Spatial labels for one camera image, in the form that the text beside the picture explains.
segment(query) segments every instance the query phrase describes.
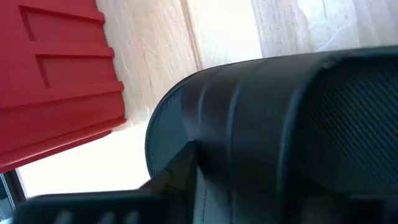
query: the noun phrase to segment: red plastic case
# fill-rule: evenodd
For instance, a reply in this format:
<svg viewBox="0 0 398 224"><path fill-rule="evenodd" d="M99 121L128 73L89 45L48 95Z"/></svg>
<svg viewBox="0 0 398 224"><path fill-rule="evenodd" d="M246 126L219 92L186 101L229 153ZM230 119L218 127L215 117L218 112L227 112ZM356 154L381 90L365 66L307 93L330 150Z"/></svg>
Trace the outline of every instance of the red plastic case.
<svg viewBox="0 0 398 224"><path fill-rule="evenodd" d="M2 0L0 15L0 172L125 122L95 0Z"/></svg>

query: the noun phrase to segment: light wood surface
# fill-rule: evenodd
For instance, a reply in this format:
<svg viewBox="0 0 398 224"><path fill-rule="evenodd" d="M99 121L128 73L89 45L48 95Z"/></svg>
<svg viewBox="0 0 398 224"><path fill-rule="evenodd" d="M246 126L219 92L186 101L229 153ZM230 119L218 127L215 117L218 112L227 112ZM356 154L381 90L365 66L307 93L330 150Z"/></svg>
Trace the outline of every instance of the light wood surface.
<svg viewBox="0 0 398 224"><path fill-rule="evenodd" d="M130 124L197 70L398 43L396 0L97 0Z"/></svg>

